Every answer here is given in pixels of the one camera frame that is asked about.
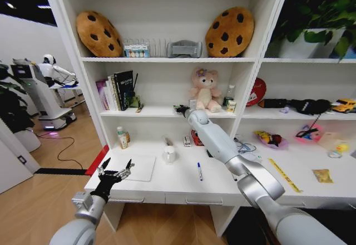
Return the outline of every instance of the white flower pot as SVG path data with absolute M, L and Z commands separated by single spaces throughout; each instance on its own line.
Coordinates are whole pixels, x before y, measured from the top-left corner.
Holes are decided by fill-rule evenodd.
M 333 31 L 333 38 L 325 46 L 324 43 L 309 43 L 304 40 L 304 31 L 294 42 L 289 42 L 286 38 L 282 41 L 279 57 L 292 59 L 307 59 L 307 58 L 329 58 L 334 47 L 340 40 L 344 33 L 344 29 L 326 29 L 314 28 L 306 29 L 306 31 L 313 31 L 319 33 L 321 31 Z
M 14 135 L 22 143 L 26 150 L 28 150 L 28 152 L 34 151 L 41 145 L 41 142 L 32 131 L 22 130 L 14 133 Z

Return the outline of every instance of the stuffed bear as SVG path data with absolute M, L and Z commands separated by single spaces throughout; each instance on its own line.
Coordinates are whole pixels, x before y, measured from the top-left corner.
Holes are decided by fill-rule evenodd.
M 216 113 L 221 109 L 217 102 L 221 91 L 217 89 L 217 71 L 208 71 L 203 68 L 195 68 L 191 75 L 194 88 L 190 90 L 192 97 L 196 99 L 196 109 L 209 109 Z

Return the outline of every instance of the white cup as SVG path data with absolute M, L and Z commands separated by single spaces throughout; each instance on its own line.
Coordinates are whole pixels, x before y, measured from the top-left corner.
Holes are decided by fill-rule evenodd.
M 167 164 L 171 164 L 176 159 L 176 151 L 173 146 L 166 146 L 163 152 L 163 159 Z

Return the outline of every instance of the yellow tape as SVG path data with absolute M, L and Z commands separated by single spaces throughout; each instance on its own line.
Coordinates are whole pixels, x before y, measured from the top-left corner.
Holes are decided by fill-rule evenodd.
M 294 191 L 300 193 L 302 192 L 294 183 L 293 181 L 283 172 L 283 170 L 276 164 L 276 162 L 271 159 L 268 158 L 268 160 L 270 161 L 270 163 L 277 169 L 278 173 L 280 173 L 282 175 L 282 177 L 288 182 L 288 184 L 292 187 L 292 189 L 294 189 Z

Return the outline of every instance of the cookie pillow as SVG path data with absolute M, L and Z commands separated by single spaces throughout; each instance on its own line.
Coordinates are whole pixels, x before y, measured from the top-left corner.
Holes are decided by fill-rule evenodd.
M 243 7 L 233 7 L 219 15 L 205 36 L 210 57 L 237 57 L 249 45 L 254 19 Z
M 119 57 L 122 53 L 120 35 L 111 22 L 95 11 L 77 16 L 77 32 L 83 44 L 96 57 Z

